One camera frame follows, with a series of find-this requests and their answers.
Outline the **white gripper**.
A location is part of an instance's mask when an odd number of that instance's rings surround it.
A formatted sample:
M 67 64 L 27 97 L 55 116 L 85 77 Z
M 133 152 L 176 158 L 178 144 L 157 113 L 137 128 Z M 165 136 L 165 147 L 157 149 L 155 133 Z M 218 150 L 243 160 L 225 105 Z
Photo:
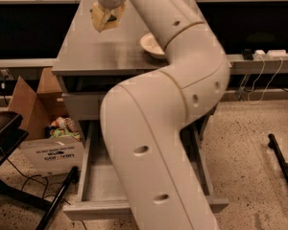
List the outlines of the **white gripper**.
M 110 10 L 114 9 L 113 16 L 117 21 L 122 18 L 126 8 L 124 4 L 126 0 L 98 0 L 98 2 L 92 5 L 91 19 L 94 29 L 100 33 L 113 28 L 113 23 L 109 20 L 111 17 Z

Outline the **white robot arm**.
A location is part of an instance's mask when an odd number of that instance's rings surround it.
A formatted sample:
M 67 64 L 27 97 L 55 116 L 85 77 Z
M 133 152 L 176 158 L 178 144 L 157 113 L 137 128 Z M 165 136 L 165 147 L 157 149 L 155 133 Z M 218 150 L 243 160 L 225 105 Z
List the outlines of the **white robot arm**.
M 180 131 L 203 117 L 228 86 L 227 55 L 204 18 L 182 0 L 97 0 L 103 30 L 130 1 L 168 64 L 107 92 L 100 121 L 108 155 L 139 230 L 219 230 L 185 153 Z

